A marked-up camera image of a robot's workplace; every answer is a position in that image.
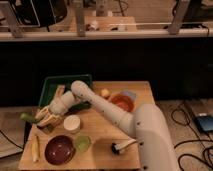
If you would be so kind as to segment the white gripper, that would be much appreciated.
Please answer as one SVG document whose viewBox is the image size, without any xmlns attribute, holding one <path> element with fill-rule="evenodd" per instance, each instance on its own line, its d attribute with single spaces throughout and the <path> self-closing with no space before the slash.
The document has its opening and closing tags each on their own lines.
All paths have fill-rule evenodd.
<svg viewBox="0 0 213 171">
<path fill-rule="evenodd" d="M 64 105 L 64 103 L 59 99 L 54 99 L 50 102 L 49 107 L 45 106 L 42 109 L 39 109 L 36 113 L 35 118 L 39 120 L 37 123 L 38 127 L 45 127 L 49 124 L 52 124 L 61 119 L 58 115 L 64 115 L 68 112 L 68 109 Z"/>
</svg>

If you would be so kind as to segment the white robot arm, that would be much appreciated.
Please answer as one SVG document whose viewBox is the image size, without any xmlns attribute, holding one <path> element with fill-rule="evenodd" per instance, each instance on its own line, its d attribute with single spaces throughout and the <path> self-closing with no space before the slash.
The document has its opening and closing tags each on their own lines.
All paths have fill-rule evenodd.
<svg viewBox="0 0 213 171">
<path fill-rule="evenodd" d="M 40 113 L 63 116 L 82 101 L 89 102 L 105 119 L 138 142 L 140 171 L 144 166 L 147 171 L 180 171 L 166 119 L 156 104 L 143 103 L 131 114 L 77 80 L 70 91 L 52 100 Z"/>
</svg>

